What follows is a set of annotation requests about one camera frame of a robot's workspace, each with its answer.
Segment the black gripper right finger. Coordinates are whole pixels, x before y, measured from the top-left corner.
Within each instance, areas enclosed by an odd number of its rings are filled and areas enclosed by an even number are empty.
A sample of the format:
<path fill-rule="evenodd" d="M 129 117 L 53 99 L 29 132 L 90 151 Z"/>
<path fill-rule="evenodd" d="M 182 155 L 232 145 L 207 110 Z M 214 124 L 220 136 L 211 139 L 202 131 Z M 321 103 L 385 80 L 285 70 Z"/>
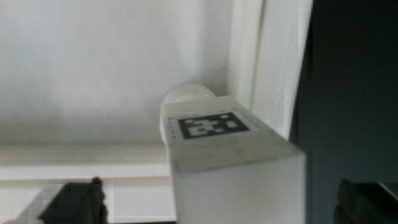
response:
<path fill-rule="evenodd" d="M 340 180 L 333 224 L 398 224 L 398 183 Z"/>

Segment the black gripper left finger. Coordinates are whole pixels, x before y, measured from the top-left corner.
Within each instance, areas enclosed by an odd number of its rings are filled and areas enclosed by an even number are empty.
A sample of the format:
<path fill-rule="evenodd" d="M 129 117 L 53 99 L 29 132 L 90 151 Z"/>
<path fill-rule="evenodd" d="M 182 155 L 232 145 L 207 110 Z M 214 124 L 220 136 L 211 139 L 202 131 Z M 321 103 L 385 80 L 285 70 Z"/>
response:
<path fill-rule="evenodd" d="M 15 218 L 15 224 L 108 224 L 102 181 L 44 186 Z"/>

